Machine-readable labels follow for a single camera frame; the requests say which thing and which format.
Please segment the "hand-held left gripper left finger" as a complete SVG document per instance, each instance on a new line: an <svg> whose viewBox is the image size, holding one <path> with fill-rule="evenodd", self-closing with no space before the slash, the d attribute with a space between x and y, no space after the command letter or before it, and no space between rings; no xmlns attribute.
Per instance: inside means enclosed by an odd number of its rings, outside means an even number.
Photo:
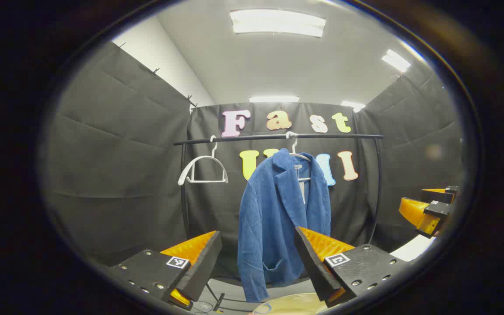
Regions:
<svg viewBox="0 0 504 315"><path fill-rule="evenodd" d="M190 310L206 287L221 249L221 232L211 231L162 251L144 249L107 272L153 303Z"/></svg>

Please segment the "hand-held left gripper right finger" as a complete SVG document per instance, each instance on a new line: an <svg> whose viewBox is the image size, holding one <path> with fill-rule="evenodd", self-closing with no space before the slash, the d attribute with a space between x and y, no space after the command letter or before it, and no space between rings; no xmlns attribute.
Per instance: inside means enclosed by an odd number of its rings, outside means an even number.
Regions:
<svg viewBox="0 0 504 315"><path fill-rule="evenodd" d="M388 283L410 264L375 245L351 246L305 227L294 243L320 301L328 308Z"/></svg>

